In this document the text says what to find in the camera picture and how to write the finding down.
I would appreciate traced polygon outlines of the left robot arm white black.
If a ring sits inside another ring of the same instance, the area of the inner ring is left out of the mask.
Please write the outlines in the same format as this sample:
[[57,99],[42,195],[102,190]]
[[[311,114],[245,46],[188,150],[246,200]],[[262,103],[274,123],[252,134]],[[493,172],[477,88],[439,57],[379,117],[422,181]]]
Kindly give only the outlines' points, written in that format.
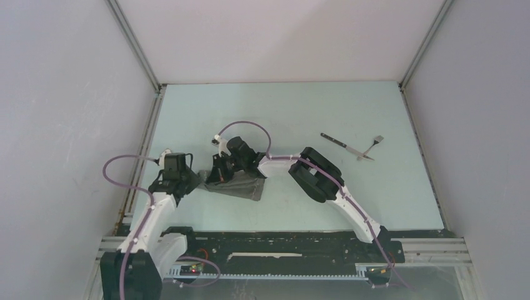
[[166,230],[180,200],[200,182],[188,166],[166,167],[148,188],[140,189],[148,196],[140,219],[117,249],[101,258],[104,299],[159,299],[163,279],[177,259],[195,257],[195,240]]

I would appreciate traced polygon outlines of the grey cloth napkin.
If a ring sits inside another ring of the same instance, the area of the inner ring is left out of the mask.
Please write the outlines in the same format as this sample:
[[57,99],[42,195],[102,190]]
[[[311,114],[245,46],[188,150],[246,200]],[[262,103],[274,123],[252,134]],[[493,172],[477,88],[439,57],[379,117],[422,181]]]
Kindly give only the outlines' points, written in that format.
[[198,172],[198,175],[201,178],[201,184],[198,186],[199,189],[203,189],[210,193],[218,193],[252,201],[261,200],[265,179],[253,178],[243,171],[238,171],[229,182],[213,184],[206,182],[206,179],[210,174],[211,172],[207,170],[200,170]]

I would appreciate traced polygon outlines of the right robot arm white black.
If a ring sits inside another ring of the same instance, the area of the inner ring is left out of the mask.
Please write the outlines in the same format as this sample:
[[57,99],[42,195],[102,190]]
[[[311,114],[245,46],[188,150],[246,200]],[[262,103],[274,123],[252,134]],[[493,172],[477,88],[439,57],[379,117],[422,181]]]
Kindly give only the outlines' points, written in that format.
[[213,156],[212,169],[200,175],[208,191],[257,201],[265,179],[284,173],[313,201],[332,205],[347,219],[369,260],[388,254],[389,231],[354,199],[338,167],[311,147],[290,156],[266,156],[252,149],[221,152]]

